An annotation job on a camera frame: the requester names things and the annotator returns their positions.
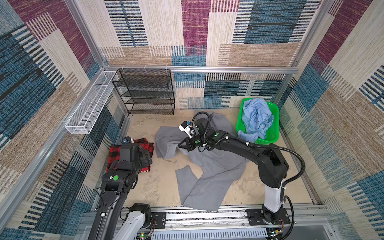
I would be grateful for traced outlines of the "grey long sleeve shirt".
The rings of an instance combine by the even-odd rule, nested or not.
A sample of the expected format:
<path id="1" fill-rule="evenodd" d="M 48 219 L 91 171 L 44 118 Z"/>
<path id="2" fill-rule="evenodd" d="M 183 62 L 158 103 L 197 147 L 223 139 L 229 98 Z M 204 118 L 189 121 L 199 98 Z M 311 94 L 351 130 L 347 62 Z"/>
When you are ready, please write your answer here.
<path id="1" fill-rule="evenodd" d="M 217 149 L 202 153 L 197 149 L 191 152 L 180 149 L 178 144 L 186 137 L 187 134 L 178 127 L 161 126 L 155 136 L 156 154 L 166 160 L 181 152 L 202 167 L 200 178 L 189 166 L 176 171 L 181 204 L 198 210 L 217 211 L 232 183 L 244 173 L 248 160 Z"/>

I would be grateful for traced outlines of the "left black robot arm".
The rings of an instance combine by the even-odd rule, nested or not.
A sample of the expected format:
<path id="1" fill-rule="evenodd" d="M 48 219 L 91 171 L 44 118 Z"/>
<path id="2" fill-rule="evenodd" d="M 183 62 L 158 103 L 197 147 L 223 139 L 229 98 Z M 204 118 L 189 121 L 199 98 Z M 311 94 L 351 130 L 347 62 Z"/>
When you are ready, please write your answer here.
<path id="1" fill-rule="evenodd" d="M 97 213 L 89 240 L 111 240 L 130 190 L 143 168 L 151 165 L 148 149 L 138 143 L 113 147 L 112 163 L 102 177 Z"/>

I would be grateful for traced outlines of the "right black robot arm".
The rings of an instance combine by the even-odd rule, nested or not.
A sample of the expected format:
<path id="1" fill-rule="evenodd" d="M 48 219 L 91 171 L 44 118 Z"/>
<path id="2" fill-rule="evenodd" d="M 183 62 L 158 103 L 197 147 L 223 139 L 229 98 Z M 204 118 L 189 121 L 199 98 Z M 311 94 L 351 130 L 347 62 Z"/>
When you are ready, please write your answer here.
<path id="1" fill-rule="evenodd" d="M 280 149 L 275 145 L 268 147 L 241 140 L 226 131 L 215 130 L 210 123 L 210 120 L 204 118 L 195 123 L 182 122 L 179 130 L 187 134 L 187 137 L 178 147 L 189 152 L 199 147 L 227 151 L 255 163 L 259 178 L 265 185 L 265 200 L 261 210 L 263 222 L 276 224 L 284 216 L 284 184 L 289 169 Z"/>

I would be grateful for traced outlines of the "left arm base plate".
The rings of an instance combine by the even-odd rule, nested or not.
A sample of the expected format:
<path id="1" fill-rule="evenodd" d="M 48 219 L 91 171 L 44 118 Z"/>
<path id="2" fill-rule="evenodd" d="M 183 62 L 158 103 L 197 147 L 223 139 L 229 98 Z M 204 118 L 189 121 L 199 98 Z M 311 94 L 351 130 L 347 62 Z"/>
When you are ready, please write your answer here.
<path id="1" fill-rule="evenodd" d="M 122 224 L 122 229 L 150 230 L 164 229 L 166 223 L 165 212 L 145 214 L 139 211 L 129 212 Z"/>

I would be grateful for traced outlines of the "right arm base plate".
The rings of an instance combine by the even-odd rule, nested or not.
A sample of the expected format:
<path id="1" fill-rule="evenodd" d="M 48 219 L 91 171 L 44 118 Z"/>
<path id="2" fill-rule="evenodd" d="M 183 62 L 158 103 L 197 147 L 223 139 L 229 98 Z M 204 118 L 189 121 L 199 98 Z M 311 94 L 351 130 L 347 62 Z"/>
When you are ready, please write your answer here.
<path id="1" fill-rule="evenodd" d="M 262 209 L 247 209 L 244 216 L 248 219 L 250 226 L 262 225 L 290 225 L 291 219 L 287 210 L 281 208 L 276 213 L 265 208 Z"/>

